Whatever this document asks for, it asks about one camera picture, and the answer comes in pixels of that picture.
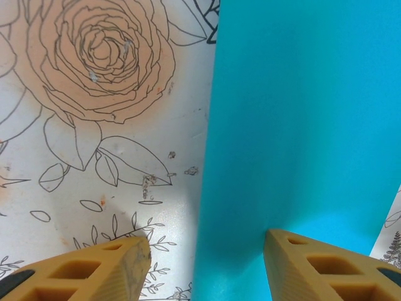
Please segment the blue surface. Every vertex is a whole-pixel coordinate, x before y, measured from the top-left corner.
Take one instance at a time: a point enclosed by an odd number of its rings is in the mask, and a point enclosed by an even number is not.
[[[222,1],[193,300],[269,300],[264,232],[369,254],[401,180],[401,1]]]

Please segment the stain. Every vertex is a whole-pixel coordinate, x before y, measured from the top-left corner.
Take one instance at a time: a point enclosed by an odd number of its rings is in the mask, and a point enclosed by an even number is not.
[[[169,91],[167,92],[168,95],[171,94],[171,91],[173,90],[173,88],[174,88],[174,82],[171,82],[170,87],[169,87]]]
[[[65,245],[65,246],[69,246],[70,245],[70,243],[64,237],[61,237],[60,240],[61,240],[61,243],[63,245]]]
[[[148,174],[146,176],[143,176],[142,180],[142,199],[146,200],[148,198],[148,187],[151,185],[155,185],[157,181],[157,178],[153,174]]]
[[[191,168],[188,168],[186,171],[184,171],[184,174],[188,174],[189,176],[195,176],[198,174],[199,168],[196,166],[192,166]]]
[[[106,205],[106,196],[104,194],[102,194],[102,197],[100,198],[100,204],[102,207]]]
[[[169,159],[174,159],[176,155],[175,152],[169,152]]]

